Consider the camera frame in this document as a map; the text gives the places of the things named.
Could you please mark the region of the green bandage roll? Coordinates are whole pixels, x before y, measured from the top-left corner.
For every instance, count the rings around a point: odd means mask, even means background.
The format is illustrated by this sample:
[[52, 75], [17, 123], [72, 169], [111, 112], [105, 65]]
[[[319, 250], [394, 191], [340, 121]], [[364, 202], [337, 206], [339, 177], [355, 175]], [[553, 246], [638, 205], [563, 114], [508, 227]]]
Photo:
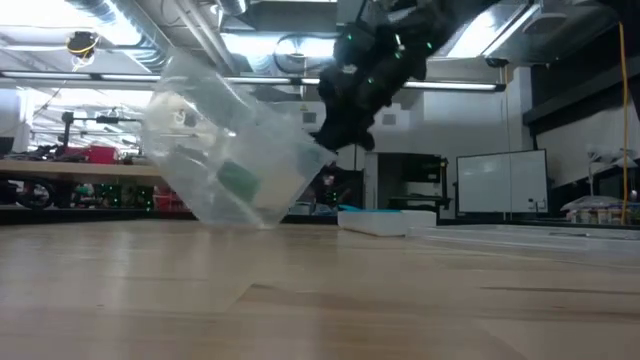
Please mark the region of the green bandage roll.
[[216, 177], [224, 188], [247, 203], [253, 201], [261, 184], [256, 175], [233, 161], [225, 161], [216, 172]]

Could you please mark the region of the small white packet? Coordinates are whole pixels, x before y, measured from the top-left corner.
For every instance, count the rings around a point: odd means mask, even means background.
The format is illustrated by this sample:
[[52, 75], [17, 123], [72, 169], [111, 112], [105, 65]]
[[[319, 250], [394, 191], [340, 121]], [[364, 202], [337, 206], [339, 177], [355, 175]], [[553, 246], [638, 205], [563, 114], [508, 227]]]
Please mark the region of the small white packet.
[[194, 105], [175, 92], [158, 92], [146, 107], [142, 127], [159, 136], [197, 137], [201, 116]]

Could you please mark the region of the pile of packaged goods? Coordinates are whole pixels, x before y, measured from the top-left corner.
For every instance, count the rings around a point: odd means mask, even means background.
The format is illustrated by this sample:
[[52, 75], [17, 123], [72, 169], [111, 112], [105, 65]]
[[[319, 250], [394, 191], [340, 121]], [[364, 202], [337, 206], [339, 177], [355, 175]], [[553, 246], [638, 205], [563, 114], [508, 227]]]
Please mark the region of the pile of packaged goods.
[[638, 225], [640, 202], [627, 202], [608, 196], [584, 196], [560, 208], [575, 224]]

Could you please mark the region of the black yellow ceiling reel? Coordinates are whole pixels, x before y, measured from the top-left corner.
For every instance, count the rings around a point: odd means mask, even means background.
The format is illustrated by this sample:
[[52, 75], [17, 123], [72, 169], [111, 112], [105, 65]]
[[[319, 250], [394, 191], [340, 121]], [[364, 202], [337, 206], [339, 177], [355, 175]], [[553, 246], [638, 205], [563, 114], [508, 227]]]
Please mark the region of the black yellow ceiling reel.
[[70, 54], [78, 58], [90, 58], [99, 43], [99, 36], [89, 31], [76, 31], [66, 41], [66, 48]]

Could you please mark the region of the black aluminium table frame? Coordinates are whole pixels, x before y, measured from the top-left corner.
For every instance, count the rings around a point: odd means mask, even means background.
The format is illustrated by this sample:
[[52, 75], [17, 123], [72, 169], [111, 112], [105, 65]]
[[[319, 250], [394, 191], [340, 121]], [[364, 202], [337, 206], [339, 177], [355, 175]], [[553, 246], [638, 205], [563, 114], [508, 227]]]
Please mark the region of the black aluminium table frame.
[[[57, 223], [180, 220], [195, 221], [190, 212], [159, 212], [133, 209], [48, 209], [30, 210], [18, 207], [0, 207], [0, 226], [42, 225]], [[524, 225], [524, 226], [573, 226], [573, 223], [542, 220], [469, 220], [440, 219], [440, 226], [454, 225]]]

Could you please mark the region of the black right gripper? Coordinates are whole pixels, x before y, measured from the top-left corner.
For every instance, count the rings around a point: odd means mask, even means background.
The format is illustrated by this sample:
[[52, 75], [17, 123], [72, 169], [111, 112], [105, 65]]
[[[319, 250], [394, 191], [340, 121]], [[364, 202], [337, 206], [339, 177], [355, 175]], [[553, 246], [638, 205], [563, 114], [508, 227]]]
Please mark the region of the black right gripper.
[[[426, 77], [428, 42], [408, 32], [382, 26], [349, 24], [334, 42], [334, 61], [319, 75], [319, 96], [326, 120], [312, 134], [327, 150], [350, 144], [350, 128], [361, 124], [381, 108], [414, 77]], [[375, 139], [367, 129], [358, 129], [351, 143], [372, 151]]]

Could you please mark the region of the long ceiling light bar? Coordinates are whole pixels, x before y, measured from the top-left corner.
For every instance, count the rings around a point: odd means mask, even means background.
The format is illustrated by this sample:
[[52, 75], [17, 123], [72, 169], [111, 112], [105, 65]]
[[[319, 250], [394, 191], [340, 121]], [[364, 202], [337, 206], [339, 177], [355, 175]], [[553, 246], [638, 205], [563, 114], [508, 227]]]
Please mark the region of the long ceiling light bar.
[[[82, 72], [41, 72], [0, 70], [0, 87], [11, 85], [30, 87], [62, 87], [62, 88], [98, 88], [98, 89], [136, 89], [151, 88], [161, 79], [153, 74], [111, 74]], [[317, 86], [318, 78], [299, 77], [226, 77], [225, 80], [234, 85], [268, 85], [268, 86]], [[500, 83], [471, 83], [455, 81], [409, 81], [404, 89], [442, 90], [462, 92], [501, 92], [506, 88]]]

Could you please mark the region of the blue white pill organizer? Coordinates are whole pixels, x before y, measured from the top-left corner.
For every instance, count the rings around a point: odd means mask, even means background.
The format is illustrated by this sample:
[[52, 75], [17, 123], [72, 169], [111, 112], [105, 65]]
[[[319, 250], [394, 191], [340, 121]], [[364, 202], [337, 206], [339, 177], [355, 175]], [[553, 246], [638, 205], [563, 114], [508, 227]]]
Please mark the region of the blue white pill organizer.
[[425, 210], [369, 210], [341, 206], [338, 226], [343, 230], [378, 237], [406, 236], [413, 228], [434, 227], [437, 214]]

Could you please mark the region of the long wooden workbench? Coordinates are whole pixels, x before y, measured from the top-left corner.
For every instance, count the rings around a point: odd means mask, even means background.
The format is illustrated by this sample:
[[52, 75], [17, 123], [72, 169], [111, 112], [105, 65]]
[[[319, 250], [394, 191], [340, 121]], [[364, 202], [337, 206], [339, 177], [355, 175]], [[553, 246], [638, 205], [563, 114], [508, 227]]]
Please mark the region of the long wooden workbench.
[[157, 168], [148, 165], [0, 160], [0, 173], [76, 183], [135, 183], [143, 186], [166, 184]]

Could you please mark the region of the white crumpled bundle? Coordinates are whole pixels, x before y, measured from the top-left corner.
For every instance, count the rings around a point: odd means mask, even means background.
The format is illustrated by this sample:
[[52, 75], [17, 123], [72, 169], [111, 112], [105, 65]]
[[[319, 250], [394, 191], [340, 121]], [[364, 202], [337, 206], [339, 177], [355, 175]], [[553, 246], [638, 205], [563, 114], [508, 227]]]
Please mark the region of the white crumpled bundle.
[[632, 149], [613, 148], [603, 145], [589, 144], [586, 147], [588, 157], [588, 169], [593, 170], [596, 165], [598, 170], [611, 167], [623, 168], [627, 164], [628, 168], [640, 167], [640, 158]]

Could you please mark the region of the red toolbox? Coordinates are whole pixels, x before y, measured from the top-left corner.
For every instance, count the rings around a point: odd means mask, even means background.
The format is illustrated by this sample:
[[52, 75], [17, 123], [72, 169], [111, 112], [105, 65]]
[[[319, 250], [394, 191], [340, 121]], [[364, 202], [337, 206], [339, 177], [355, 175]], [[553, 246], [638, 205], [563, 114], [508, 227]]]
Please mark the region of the red toolbox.
[[68, 147], [64, 151], [72, 161], [91, 164], [113, 165], [118, 163], [119, 152], [114, 147], [90, 145], [88, 147]]

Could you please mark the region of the white whiteboard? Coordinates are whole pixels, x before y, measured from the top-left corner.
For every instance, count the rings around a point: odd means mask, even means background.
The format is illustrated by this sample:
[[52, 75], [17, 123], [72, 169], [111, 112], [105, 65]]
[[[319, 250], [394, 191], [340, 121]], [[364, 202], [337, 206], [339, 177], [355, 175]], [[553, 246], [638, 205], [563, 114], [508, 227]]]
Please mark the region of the white whiteboard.
[[456, 170], [460, 213], [549, 212], [545, 150], [461, 156]]

